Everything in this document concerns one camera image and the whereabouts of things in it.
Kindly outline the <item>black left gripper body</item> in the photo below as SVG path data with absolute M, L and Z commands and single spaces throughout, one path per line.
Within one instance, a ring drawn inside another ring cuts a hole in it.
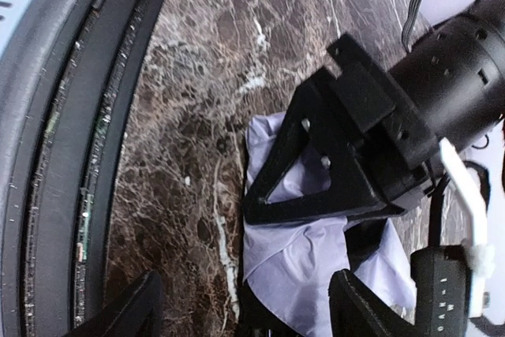
M 408 95 L 345 34 L 328 52 L 342 70 L 312 78 L 311 143 L 331 178 L 313 196 L 319 217 L 400 215 L 430 187 L 437 139 Z

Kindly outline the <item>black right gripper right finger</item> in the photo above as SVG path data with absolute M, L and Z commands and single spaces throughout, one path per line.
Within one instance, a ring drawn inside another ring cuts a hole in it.
M 350 270 L 333 274 L 328 289 L 333 336 L 419 336 Z

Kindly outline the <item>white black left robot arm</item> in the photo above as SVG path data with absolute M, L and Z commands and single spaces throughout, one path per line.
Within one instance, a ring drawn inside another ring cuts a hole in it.
M 462 151 L 503 116 L 504 0 L 475 0 L 389 70 L 348 34 L 327 51 L 341 74 L 320 68 L 297 86 L 242 202 L 247 223 L 401 215 L 434 190 L 442 139 Z M 320 155 L 329 186 L 273 201 L 307 147 Z

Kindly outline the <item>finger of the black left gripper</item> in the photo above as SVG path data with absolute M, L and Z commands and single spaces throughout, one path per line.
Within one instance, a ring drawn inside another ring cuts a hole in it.
M 245 221 L 272 225 L 336 216 L 400 215 L 402 167 L 381 122 L 394 101 L 368 73 L 316 72 L 285 113 L 257 115 L 247 131 L 254 172 L 242 201 Z

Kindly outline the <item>lavender folding umbrella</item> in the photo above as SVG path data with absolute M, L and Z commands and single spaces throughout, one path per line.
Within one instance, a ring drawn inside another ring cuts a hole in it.
M 246 131 L 249 154 L 246 189 L 256 179 L 280 129 L 285 113 L 256 115 Z M 320 156 L 307 147 L 271 199 L 291 200 L 318 193 L 330 185 Z M 392 221 L 379 227 L 378 247 L 358 264 L 356 276 L 386 305 L 413 309 L 416 286 Z M 244 225 L 244 282 L 265 308 L 303 336 L 332 336 L 328 287 L 335 271 L 350 268 L 351 242 L 344 232 L 365 223 L 345 216 L 280 226 Z

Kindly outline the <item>black front table rail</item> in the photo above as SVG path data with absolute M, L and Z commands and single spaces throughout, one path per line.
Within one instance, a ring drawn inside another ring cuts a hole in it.
M 164 0 L 32 0 L 1 55 L 1 333 L 103 307 L 118 161 Z

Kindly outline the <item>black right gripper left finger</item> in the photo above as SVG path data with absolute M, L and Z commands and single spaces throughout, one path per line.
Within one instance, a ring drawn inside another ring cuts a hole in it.
M 159 336 L 163 322 L 163 283 L 157 271 L 147 271 L 100 313 L 68 336 Z

